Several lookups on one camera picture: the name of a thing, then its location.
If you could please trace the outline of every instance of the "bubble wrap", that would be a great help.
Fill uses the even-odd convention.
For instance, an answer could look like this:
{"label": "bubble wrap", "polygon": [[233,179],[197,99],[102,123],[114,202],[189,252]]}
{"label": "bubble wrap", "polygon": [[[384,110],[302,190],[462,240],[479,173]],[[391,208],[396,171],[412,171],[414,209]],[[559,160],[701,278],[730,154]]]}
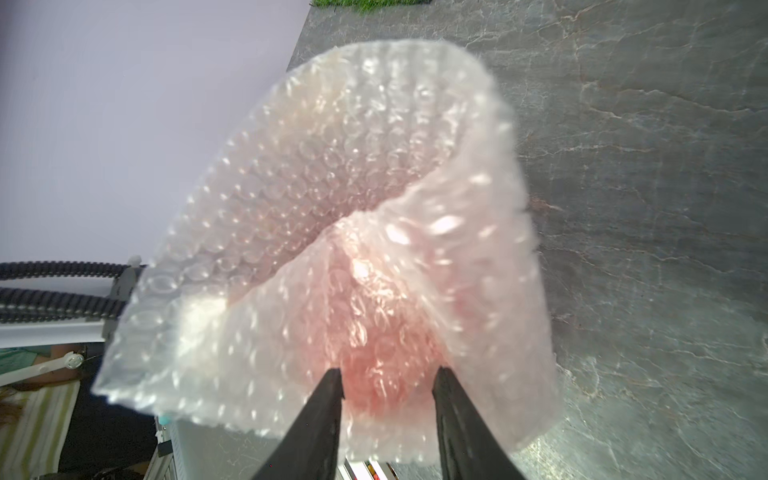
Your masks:
{"label": "bubble wrap", "polygon": [[334,49],[227,142],[144,271],[94,391],[282,435],[340,366],[340,455],[434,462],[451,366],[499,443],[558,408],[510,110],[463,50]]}

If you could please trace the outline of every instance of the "gray marble surface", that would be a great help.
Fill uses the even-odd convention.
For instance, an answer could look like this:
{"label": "gray marble surface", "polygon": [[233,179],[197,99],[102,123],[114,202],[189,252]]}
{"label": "gray marble surface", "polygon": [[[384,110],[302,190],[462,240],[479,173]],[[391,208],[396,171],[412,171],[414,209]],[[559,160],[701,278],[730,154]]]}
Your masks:
{"label": "gray marble surface", "polygon": [[518,466],[765,478],[768,2],[314,8],[292,66],[386,38],[466,47],[518,113],[565,396]]}

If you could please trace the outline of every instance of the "striped fabric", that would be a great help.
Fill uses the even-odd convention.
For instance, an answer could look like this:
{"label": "striped fabric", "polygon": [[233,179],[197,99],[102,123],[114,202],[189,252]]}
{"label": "striped fabric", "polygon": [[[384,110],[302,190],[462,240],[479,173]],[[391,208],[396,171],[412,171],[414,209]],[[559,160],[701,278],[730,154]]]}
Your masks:
{"label": "striped fabric", "polygon": [[7,399],[24,409],[18,422],[0,427],[2,480],[29,480],[58,470],[79,389],[80,382],[69,382]]}

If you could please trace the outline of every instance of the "green grass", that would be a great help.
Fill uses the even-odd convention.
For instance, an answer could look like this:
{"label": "green grass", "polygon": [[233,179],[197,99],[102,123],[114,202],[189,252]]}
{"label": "green grass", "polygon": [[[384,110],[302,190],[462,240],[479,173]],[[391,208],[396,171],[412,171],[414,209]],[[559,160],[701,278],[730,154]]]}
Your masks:
{"label": "green grass", "polygon": [[359,10],[389,7],[390,5],[416,5],[430,0],[314,0],[316,7],[357,7]]}

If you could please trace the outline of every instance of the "black corrugated cable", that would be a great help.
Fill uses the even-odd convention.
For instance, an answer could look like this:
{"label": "black corrugated cable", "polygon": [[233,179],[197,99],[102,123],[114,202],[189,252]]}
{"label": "black corrugated cable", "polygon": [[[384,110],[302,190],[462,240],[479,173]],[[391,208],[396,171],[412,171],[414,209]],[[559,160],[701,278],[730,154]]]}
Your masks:
{"label": "black corrugated cable", "polygon": [[117,319],[124,308],[123,300],[103,296],[0,288],[0,319],[23,321],[21,318],[32,316]]}
{"label": "black corrugated cable", "polygon": [[0,263],[0,280],[41,276],[101,276],[117,278],[128,265],[97,262],[8,262]]}

